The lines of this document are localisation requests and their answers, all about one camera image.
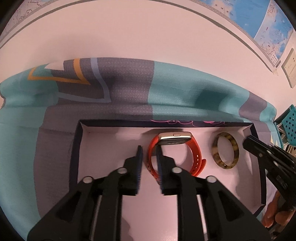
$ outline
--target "metal screw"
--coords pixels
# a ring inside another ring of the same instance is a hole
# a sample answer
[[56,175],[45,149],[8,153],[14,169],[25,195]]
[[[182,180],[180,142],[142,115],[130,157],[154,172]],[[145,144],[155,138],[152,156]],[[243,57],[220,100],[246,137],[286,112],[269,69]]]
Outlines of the metal screw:
[[208,176],[207,181],[209,183],[215,183],[217,181],[217,178],[215,178],[214,176]]
[[84,183],[91,183],[94,179],[92,177],[84,177],[83,182]]
[[117,172],[118,172],[119,174],[126,174],[126,173],[128,172],[128,170],[127,170],[126,168],[124,168],[124,167],[121,167],[121,168],[119,168],[119,169],[117,170]]
[[181,172],[182,172],[182,169],[179,168],[179,167],[174,167],[174,168],[172,169],[172,172],[173,172],[173,173],[181,173]]

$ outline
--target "smartwatch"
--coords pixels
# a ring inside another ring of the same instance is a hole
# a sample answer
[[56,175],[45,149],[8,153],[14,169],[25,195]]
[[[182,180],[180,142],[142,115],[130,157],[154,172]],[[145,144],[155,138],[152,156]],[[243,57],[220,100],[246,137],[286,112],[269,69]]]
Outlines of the smartwatch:
[[154,170],[151,162],[152,152],[156,145],[177,145],[186,144],[193,154],[193,165],[190,174],[194,177],[199,175],[205,167],[206,159],[202,159],[200,147],[198,146],[195,138],[190,132],[163,132],[156,135],[148,147],[148,156],[146,167],[151,175],[158,181],[158,173]]

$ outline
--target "wall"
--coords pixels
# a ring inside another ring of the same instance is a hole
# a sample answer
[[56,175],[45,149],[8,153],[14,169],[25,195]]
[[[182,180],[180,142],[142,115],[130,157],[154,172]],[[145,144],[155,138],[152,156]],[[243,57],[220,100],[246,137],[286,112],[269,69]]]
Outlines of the wall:
[[[42,13],[70,2],[75,1],[59,0],[45,6],[17,26],[11,36]],[[175,2],[220,22],[263,56],[221,16],[191,1]],[[296,48],[296,32],[282,62],[291,47]],[[273,74],[241,41],[202,16],[147,0],[84,2],[38,19],[0,49],[0,82],[37,65],[86,57],[149,59],[201,70],[264,98],[277,108],[278,115],[296,104],[296,88],[290,88],[280,67]]]

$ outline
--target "gray fabric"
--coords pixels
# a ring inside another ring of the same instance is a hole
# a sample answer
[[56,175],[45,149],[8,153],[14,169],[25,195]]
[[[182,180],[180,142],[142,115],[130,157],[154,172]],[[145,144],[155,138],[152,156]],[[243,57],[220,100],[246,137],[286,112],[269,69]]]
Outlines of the gray fabric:
[[239,109],[239,116],[249,120],[260,120],[261,112],[267,107],[267,101],[250,92],[249,98]]
[[34,161],[38,212],[43,217],[69,191],[74,133],[39,129]]
[[[93,75],[90,59],[81,59],[80,63],[82,73],[87,75],[91,85],[57,82],[59,91],[88,98],[103,98],[102,87]],[[41,217],[69,191],[72,142],[79,120],[152,119],[152,107],[147,102],[154,62],[100,58],[98,65],[109,88],[111,103],[84,103],[59,98],[56,106],[46,109],[38,133],[34,159],[34,182]],[[73,61],[65,61],[64,69],[65,71],[52,70],[52,74],[77,79]]]

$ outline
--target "orange stripe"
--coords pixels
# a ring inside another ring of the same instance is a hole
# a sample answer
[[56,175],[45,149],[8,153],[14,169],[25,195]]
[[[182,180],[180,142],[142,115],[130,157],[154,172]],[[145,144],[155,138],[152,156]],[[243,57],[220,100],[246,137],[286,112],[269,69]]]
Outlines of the orange stripe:
[[80,80],[73,80],[73,79],[66,79],[61,77],[44,77],[44,76],[33,76],[34,71],[37,69],[37,67],[34,67],[30,70],[28,75],[28,80],[53,80],[53,81],[59,81],[59,82],[66,82],[66,83],[76,83],[76,84],[84,84],[84,85],[90,85],[90,83],[86,80],[86,78],[83,76],[81,68],[80,68],[80,59],[74,59],[73,61],[74,70],[77,74],[77,77]]

